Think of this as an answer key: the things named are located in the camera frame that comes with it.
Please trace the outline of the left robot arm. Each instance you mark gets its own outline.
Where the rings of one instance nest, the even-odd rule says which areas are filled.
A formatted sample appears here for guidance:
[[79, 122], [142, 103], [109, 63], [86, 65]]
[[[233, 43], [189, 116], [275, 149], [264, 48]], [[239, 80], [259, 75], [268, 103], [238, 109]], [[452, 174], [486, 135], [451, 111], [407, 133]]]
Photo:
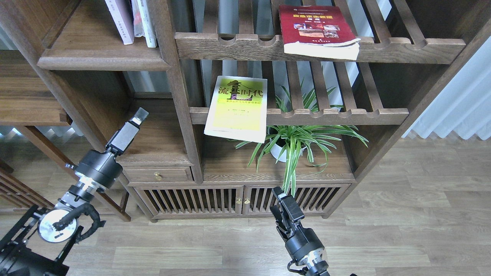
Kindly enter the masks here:
[[[123, 155], [140, 130], [148, 112], [139, 108], [124, 126], [115, 132], [104, 152], [90, 150], [73, 170], [77, 183], [58, 200], [54, 208], [33, 205], [1, 240], [2, 276], [65, 276], [63, 264], [69, 251], [105, 225], [91, 204], [94, 196], [111, 188], [123, 168], [116, 158]], [[54, 260], [34, 253], [27, 247], [33, 234], [48, 243], [65, 242]]]

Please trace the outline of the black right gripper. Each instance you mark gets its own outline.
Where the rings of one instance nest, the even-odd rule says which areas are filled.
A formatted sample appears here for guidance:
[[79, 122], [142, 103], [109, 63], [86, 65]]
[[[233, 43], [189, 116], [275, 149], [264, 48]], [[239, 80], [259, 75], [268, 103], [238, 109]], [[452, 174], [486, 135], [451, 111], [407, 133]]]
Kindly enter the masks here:
[[275, 217], [277, 231], [292, 258], [290, 263], [297, 266], [321, 263], [325, 247], [313, 229], [301, 225], [300, 220], [305, 215], [294, 197], [284, 193], [280, 187], [274, 187], [272, 193], [278, 204], [270, 206], [270, 210]]

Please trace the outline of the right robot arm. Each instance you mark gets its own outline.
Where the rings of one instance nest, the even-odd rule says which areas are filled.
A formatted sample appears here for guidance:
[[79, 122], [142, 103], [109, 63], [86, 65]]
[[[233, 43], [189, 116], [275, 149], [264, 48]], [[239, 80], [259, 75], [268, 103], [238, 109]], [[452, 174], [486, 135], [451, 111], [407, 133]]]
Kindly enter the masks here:
[[328, 276], [328, 264], [322, 259], [325, 247], [313, 229], [302, 226], [300, 221], [305, 215], [298, 203], [280, 187], [274, 187], [272, 192], [278, 205], [271, 206], [270, 210], [292, 258], [287, 265], [288, 271], [306, 276]]

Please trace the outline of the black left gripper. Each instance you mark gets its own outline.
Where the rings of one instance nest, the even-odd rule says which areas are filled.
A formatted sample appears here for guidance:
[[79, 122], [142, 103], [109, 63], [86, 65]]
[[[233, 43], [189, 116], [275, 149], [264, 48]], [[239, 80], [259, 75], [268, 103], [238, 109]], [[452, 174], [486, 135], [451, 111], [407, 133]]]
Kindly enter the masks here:
[[106, 190], [112, 187], [122, 171], [121, 165], [115, 159], [127, 150], [148, 115], [145, 109], [139, 108], [109, 140], [106, 144], [106, 152], [89, 150], [77, 166], [65, 164], [66, 168], [73, 169], [75, 175], [79, 177], [76, 185], [78, 189]]

